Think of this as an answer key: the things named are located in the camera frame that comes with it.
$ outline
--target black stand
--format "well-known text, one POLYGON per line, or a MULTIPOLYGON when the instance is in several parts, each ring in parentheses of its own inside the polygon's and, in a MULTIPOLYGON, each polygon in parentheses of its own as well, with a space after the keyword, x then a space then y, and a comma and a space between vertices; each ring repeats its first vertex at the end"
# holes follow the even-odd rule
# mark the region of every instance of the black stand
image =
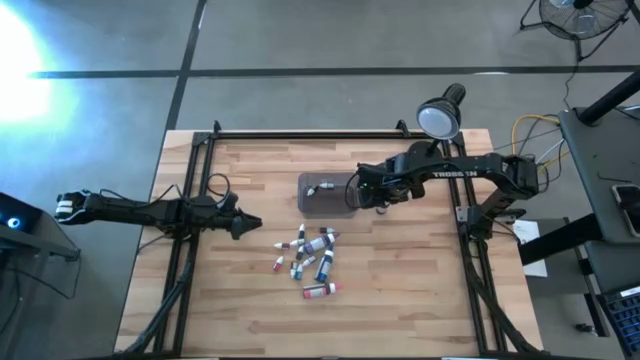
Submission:
POLYGON ((531 4, 529 4, 529 7, 527 8, 527 11, 524 12, 524 15, 522 15, 522 18, 520 18, 520 30, 526 30, 526 29, 532 29, 532 28, 537 28, 540 26, 551 26, 554 29, 562 32, 563 34, 565 34, 569 39, 571 39, 571 41, 573 41, 573 44, 575 46, 576 49, 576 59, 578 62, 581 62, 582 60, 588 58, 589 56, 593 55, 593 53, 595 53, 600 46, 602 46, 602 44, 607 41, 607 39, 609 38, 609 36, 611 36, 611 34, 613 34, 614 31, 616 31, 616 29, 621 25, 624 24, 627 21, 627 18, 622 16, 620 21, 618 21, 608 32, 607 34, 602 38, 602 40, 600 40, 600 42, 586 55, 582 55, 582 44, 580 42, 580 38, 578 38, 577 36, 575 36, 574 34, 570 34, 568 33, 566 30, 564 30, 563 28, 559 27, 558 25, 548 22, 548 21, 541 21, 541 22, 537 22, 537 23, 533 23, 533 24, 524 24, 524 19, 525 17, 527 17, 527 15, 529 14, 529 11, 531 11, 531 8, 533 7, 533 5, 536 3, 536 1, 538 0, 532 0, 531 4))
POLYGON ((600 118, 638 91, 640 91, 640 71, 629 75, 598 101, 581 111, 578 119, 585 125, 597 126, 600 118))

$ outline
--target butcher block tabletop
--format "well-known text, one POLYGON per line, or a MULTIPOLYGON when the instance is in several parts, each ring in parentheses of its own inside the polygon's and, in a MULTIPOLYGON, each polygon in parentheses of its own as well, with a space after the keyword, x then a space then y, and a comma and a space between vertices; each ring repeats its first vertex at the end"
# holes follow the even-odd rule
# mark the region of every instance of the butcher block tabletop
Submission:
MULTIPOLYGON (((470 155, 492 150, 488 130, 463 132, 470 155)), ((184 183, 193 133, 167 133, 153 198, 172 184, 184 183)), ((239 241, 224 230, 201 234, 183 356, 477 355, 447 180, 426 182, 424 198, 391 206, 384 215, 371 209, 359 210, 351 219, 309 220, 298 211, 300 173, 353 172, 358 162, 378 164, 406 151, 414 141, 216 141, 211 172, 229 177, 240 197, 238 206, 261 217, 263 226, 239 241), (303 299, 301 288, 315 284, 319 261, 306 269, 302 281, 294 281, 289 266, 295 250, 273 246, 296 239, 302 223, 307 240, 319 236, 322 226, 341 233, 330 272, 330 281, 343 286, 336 294, 303 299), (281 255, 285 263, 274 273, 273 264, 281 255)), ((198 173, 202 162, 201 155, 198 173)), ((225 190, 221 179, 214 177, 212 184, 214 190, 225 190)), ((479 202, 495 189, 482 179, 474 184, 479 202)), ((464 199, 464 187, 459 188, 464 199)), ((167 198, 176 196, 171 192, 167 198)), ((141 244, 159 234, 145 228, 141 244)), ((542 348, 516 242, 495 234, 488 246, 500 306, 526 339, 542 348)), ((162 239, 137 256, 116 350, 130 345, 158 309, 170 252, 171 240, 162 239)), ((320 258, 322 251, 316 255, 320 258)), ((482 306, 489 348, 495 349, 482 306)), ((169 321, 167 347, 176 312, 177 306, 169 321)))

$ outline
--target cable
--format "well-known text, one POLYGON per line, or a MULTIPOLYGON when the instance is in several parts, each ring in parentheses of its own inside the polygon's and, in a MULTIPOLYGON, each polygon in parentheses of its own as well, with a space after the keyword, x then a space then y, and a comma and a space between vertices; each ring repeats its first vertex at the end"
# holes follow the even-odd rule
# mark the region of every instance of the cable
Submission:
POLYGON ((155 239, 153 239, 153 240, 151 240, 149 242, 144 243, 144 245, 142 245, 142 246, 140 246, 138 248, 138 251, 136 252, 136 254, 139 254, 140 251, 142 251, 142 249, 146 248, 147 246, 153 244, 154 242, 156 242, 156 241, 158 241, 158 240, 160 240, 162 238, 166 238, 167 236, 168 236, 168 234, 162 234, 162 235, 158 236, 157 238, 155 238, 155 239))
POLYGON ((527 136, 524 137, 524 141, 522 142, 522 145, 520 146, 520 150, 518 150, 518 156, 522 155, 522 151, 524 150, 524 146, 527 145, 527 141, 529 140, 529 138, 531 137, 531 134, 533 133, 533 129, 535 129, 536 125, 538 125, 540 123, 540 119, 536 119, 536 121, 533 122, 533 125, 531 125, 531 127, 529 128, 529 131, 527 132, 527 136))
POLYGON ((541 137, 541 136, 544 136, 544 135, 547 135, 547 134, 550 134, 550 133, 552 133, 552 132, 556 132, 556 131, 560 131, 560 128, 553 129, 553 130, 549 130, 549 131, 543 132, 543 133, 538 134, 538 135, 535 135, 535 136, 531 136, 531 137, 529 137, 528 139, 524 139, 524 140, 519 140, 519 141, 510 142, 510 143, 505 144, 505 145, 500 145, 500 146, 498 146, 498 147, 496 147, 496 148, 493 148, 493 150, 494 150, 494 151, 495 151, 495 150, 500 150, 500 149, 506 148, 507 146, 511 146, 511 145, 519 144, 519 143, 521 143, 521 142, 525 142, 525 141, 528 141, 528 140, 531 140, 531 139, 539 138, 539 137, 541 137))
POLYGON ((613 108, 613 110, 618 111, 618 112, 621 112, 621 113, 623 113, 623 114, 627 115, 628 117, 632 118, 633 120, 640 120, 640 118, 639 118, 639 117, 637 117, 637 116, 633 116, 633 115, 629 114, 628 112, 626 112, 626 111, 624 111, 624 110, 620 110, 620 109, 618 109, 618 108, 613 108))
POLYGON ((547 178, 547 182, 544 184, 546 185, 544 190, 540 190, 539 193, 544 193, 547 190, 549 190, 549 184, 551 184, 552 182, 558 180, 560 178, 560 176, 562 175, 562 157, 564 155, 566 155, 567 153, 561 154, 562 152, 562 146, 564 145, 564 142, 562 142, 562 144, 560 144, 560 147, 558 147, 558 156, 556 156, 555 158, 547 161, 544 165, 541 166, 541 169, 544 169, 545 174, 546 174, 546 178, 547 178), (558 161, 558 175, 556 175, 553 179, 549 179, 549 169, 548 166, 551 165, 551 163, 558 161))
MULTIPOLYGON (((145 207, 151 206, 151 205, 157 203, 158 201, 162 200, 162 198, 164 198, 167 195, 167 193, 169 191, 171 191, 171 189, 173 189, 174 187, 176 188, 176 191, 178 192, 178 195, 180 196, 180 198, 183 199, 184 196, 182 196, 182 192, 180 191, 180 187, 178 185, 176 185, 176 184, 173 184, 173 185, 169 186, 167 188, 167 190, 165 190, 162 193, 162 195, 158 196, 158 198, 156 198, 155 200, 153 200, 153 201, 151 201, 149 203, 146 203, 146 204, 136 205, 136 206, 132 206, 132 207, 135 208, 135 209, 141 209, 141 208, 145 208, 145 207)), ((122 196, 122 195, 118 194, 117 192, 115 192, 113 190, 100 189, 100 191, 98 192, 98 195, 100 195, 100 202, 102 202, 103 204, 105 203, 104 202, 104 197, 105 196, 102 193, 108 193, 108 194, 114 195, 114 196, 116 196, 116 197, 118 197, 118 198, 120 198, 122 200, 127 200, 127 201, 130 201, 132 203, 136 202, 135 200, 132 200, 132 199, 129 199, 128 197, 122 196)))
POLYGON ((26 271, 22 271, 20 269, 17 268, 17 266, 15 266, 14 264, 14 268, 11 269, 5 269, 5 271, 12 271, 14 273, 26 276, 46 287, 48 287, 49 289, 53 290, 55 293, 57 293, 58 295, 62 296, 63 298, 67 299, 67 300, 71 300, 74 297, 76 297, 76 290, 78 289, 78 279, 80 279, 80 271, 82 270, 82 257, 78 256, 78 272, 76 273, 76 280, 73 283, 73 291, 71 293, 71 295, 67 295, 65 293, 63 293, 61 290, 59 290, 58 288, 56 288, 55 286, 51 285, 50 283, 40 279, 37 276, 31 275, 26 271))
POLYGON ((212 193, 214 193, 214 194, 218 195, 218 196, 222 196, 222 199, 220 199, 220 201, 218 201, 218 202, 217 202, 218 204, 221 204, 221 203, 223 203, 225 200, 227 200, 227 198, 229 197, 229 193, 231 192, 231 182, 229 181, 229 178, 228 178, 226 175, 224 175, 224 174, 221 174, 221 173, 211 174, 211 175, 209 175, 209 178, 207 179, 207 189, 208 189, 209 191, 211 191, 212 193), (227 190, 225 191, 225 193, 224 193, 224 194, 220 194, 219 192, 214 191, 214 190, 210 187, 209 182, 211 181, 211 179, 212 179, 214 176, 219 176, 219 177, 223 178, 223 179, 224 179, 224 181, 227 183, 227 190))
MULTIPOLYGON (((564 140, 562 141, 562 143, 560 144, 560 149, 562 149, 562 146, 564 145, 564 140)), ((556 157, 554 157, 553 159, 545 162, 542 167, 543 168, 548 168, 549 165, 553 164, 556 161, 559 161, 561 158, 565 157, 567 154, 569 154, 569 151, 565 151, 565 152, 561 152, 561 150, 558 150, 558 155, 556 157)))
POLYGON ((536 165, 540 164, 542 162, 542 159, 544 159, 545 156, 547 156, 550 152, 553 151, 553 149, 555 149, 556 147, 560 146, 560 144, 562 144, 562 142, 564 142, 564 139, 561 139, 560 141, 558 141, 555 145, 553 145, 551 148, 549 148, 549 150, 545 151, 544 154, 542 154, 542 156, 540 156, 538 158, 538 160, 536 161, 536 165))
POLYGON ((562 102, 567 107, 567 110, 571 110, 571 106, 569 106, 569 103, 567 102, 567 98, 569 97, 569 82, 573 79, 574 76, 576 76, 579 65, 580 63, 578 62, 578 59, 576 59, 576 64, 573 66, 573 70, 571 71, 571 76, 569 76, 567 81, 564 82, 564 87, 566 91, 564 93, 564 97, 562 98, 562 102))
MULTIPOLYGON (((226 177, 225 175, 223 175, 223 174, 216 173, 216 174, 212 174, 211 176, 209 176, 209 179, 211 179, 213 176, 221 176, 221 177, 223 177, 223 178, 226 180, 226 182, 227 182, 227 184, 228 184, 228 189, 227 189, 227 192, 225 193, 225 196, 227 196, 227 197, 228 197, 228 196, 229 196, 229 193, 231 192, 231 183, 229 182, 229 178, 227 178, 227 177, 226 177)), ((186 202, 187 204, 191 205, 191 206, 198 206, 198 207, 213 207, 213 206, 217 206, 217 205, 218 205, 219 203, 221 203, 223 200, 226 200, 226 199, 223 197, 223 199, 222 199, 222 200, 220 200, 219 202, 217 202, 215 205, 212 205, 212 204, 194 204, 194 203, 192 203, 192 202, 191 202, 191 200, 190 200, 190 199, 188 199, 187 197, 185 197, 185 196, 182 194, 182 191, 180 190, 180 186, 178 186, 177 184, 172 184, 171 186, 169 186, 169 187, 167 188, 167 190, 165 190, 165 191, 164 191, 160 196, 158 196, 158 198, 156 198, 155 200, 153 200, 153 201, 151 201, 151 202, 149 202, 149 203, 146 203, 146 204, 142 204, 142 205, 135 205, 135 206, 131 206, 131 207, 132 207, 132 208, 134 208, 134 209, 142 209, 142 208, 149 207, 149 206, 151 206, 151 205, 153 205, 153 204, 157 203, 158 201, 162 200, 162 199, 163 199, 163 198, 164 198, 164 197, 169 193, 169 191, 171 191, 171 189, 173 189, 173 188, 175 188, 175 189, 176 189, 176 192, 178 193, 178 197, 179 197, 181 200, 183 200, 184 202, 186 202)), ((124 205, 117 205, 117 204, 109 204, 109 203, 106 203, 106 202, 104 201, 105 196, 103 195, 103 193, 112 194, 112 195, 114 195, 114 196, 116 196, 116 197, 118 197, 118 198, 120 198, 120 199, 122 199, 122 200, 130 201, 130 202, 132 202, 132 203, 136 203, 136 201, 135 201, 135 200, 132 200, 132 199, 130 199, 130 198, 128 198, 128 197, 126 197, 126 196, 122 196, 122 195, 118 194, 117 192, 115 192, 115 191, 113 191, 113 190, 109 190, 109 189, 100 189, 100 191, 98 192, 98 195, 100 195, 100 197, 99 197, 99 198, 100 198, 100 202, 102 202, 102 203, 103 203, 103 204, 105 204, 105 205, 125 207, 124 205)))
MULTIPOLYGON (((358 175, 358 172, 354 172, 353 175, 351 175, 351 177, 349 178, 349 180, 347 180, 347 185, 345 185, 344 187, 344 203, 347 204, 347 207, 350 209, 360 209, 360 207, 362 207, 362 205, 360 206, 355 206, 353 204, 350 204, 349 201, 347 200, 347 198, 349 197, 347 194, 349 192, 349 185, 351 185, 351 181, 353 181, 353 178, 356 177, 356 175, 358 175)), ((371 195, 371 198, 369 199, 369 201, 367 201, 367 203, 369 203, 371 200, 373 199, 373 195, 371 195)))
POLYGON ((4 332, 9 327, 9 324, 11 324, 11 320, 13 320, 13 316, 16 314, 16 311, 18 310, 18 305, 20 305, 20 301, 22 301, 21 299, 22 295, 20 294, 20 278, 18 277, 18 273, 14 272, 13 274, 15 277, 14 289, 16 291, 16 302, 13 305, 13 309, 11 309, 11 312, 9 313, 7 320, 5 320, 4 324, 2 324, 2 327, 0 327, 0 335, 4 334, 4 332))
POLYGON ((518 129, 518 125, 520 124, 520 122, 524 119, 527 118, 533 118, 533 119, 538 119, 538 120, 544 120, 544 121, 549 121, 551 123, 554 123, 556 125, 560 124, 560 120, 555 119, 555 118, 551 118, 551 117, 547 117, 547 116, 542 116, 542 115, 532 115, 532 114, 528 114, 528 115, 522 115, 520 116, 514 123, 513 126, 511 126, 511 153, 515 155, 516 153, 516 130, 518 129))
POLYGON ((510 227, 508 227, 507 225, 505 225, 505 224, 503 224, 503 223, 501 223, 501 222, 499 222, 499 221, 496 221, 495 219, 492 219, 492 218, 488 217, 487 215, 482 215, 482 216, 484 216, 484 217, 485 217, 485 218, 487 218, 488 220, 491 220, 491 222, 493 222, 494 224, 497 224, 497 225, 499 225, 500 227, 502 227, 502 228, 506 229, 506 230, 509 232, 509 235, 512 235, 513 237, 515 237, 515 238, 516 238, 516 240, 518 240, 518 242, 519 242, 519 243, 521 243, 521 242, 522 242, 522 241, 520 240, 520 238, 518 237, 518 235, 516 235, 516 233, 515 233, 513 230, 511 230, 511 228, 510 228, 510 227))

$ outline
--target gray floor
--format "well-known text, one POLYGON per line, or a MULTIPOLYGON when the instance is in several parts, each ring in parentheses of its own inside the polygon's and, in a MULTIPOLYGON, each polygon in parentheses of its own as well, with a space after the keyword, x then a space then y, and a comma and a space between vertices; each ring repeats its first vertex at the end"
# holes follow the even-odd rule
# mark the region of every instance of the gray floor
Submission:
MULTIPOLYGON (((3 70, 179 69, 196 0, 0 2, 3 70)), ((544 29, 517 32, 528 1, 219 0, 207 5, 193 68, 357 66, 571 66, 573 47, 544 29)), ((537 11, 531 14, 536 20, 537 11)), ((640 62, 631 19, 585 65, 640 62)), ((593 42, 586 42, 589 48, 593 42)), ((578 74, 568 98, 590 104, 625 73, 578 74)), ((189 80, 178 129, 389 128, 413 123, 422 101, 452 82, 467 87, 464 128, 489 128, 510 142, 522 114, 564 108, 569 74, 282 77, 189 80)), ((60 192, 110 188, 148 198, 175 79, 20 80, 0 83, 0 191, 52 211, 60 192)), ((634 97, 629 104, 640 103, 634 97)), ((550 129, 541 124, 537 133, 550 129)), ((560 134, 532 140, 541 155, 560 134)), ((529 216, 589 212, 570 158, 562 178, 518 204, 529 216)), ((78 296, 38 292, 18 358, 66 359, 110 353, 140 227, 92 223, 66 228, 82 248, 78 296), (37 339, 39 347, 32 346, 37 339)), ((74 267, 48 274, 66 289, 74 267)), ((587 321, 579 298, 534 296, 545 348, 558 355, 617 359, 615 339, 571 330, 587 321)))

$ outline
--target white paper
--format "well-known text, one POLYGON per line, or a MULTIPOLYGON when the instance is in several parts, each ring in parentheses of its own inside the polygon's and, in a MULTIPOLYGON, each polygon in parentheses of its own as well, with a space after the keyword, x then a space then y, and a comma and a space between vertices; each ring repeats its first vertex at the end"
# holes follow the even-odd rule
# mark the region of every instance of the white paper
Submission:
MULTIPOLYGON (((526 244, 529 241, 540 237, 538 223, 535 221, 516 220, 513 224, 513 232, 520 238, 520 243, 526 244)), ((544 260, 536 261, 524 267, 524 274, 529 276, 547 277, 547 266, 544 260)))

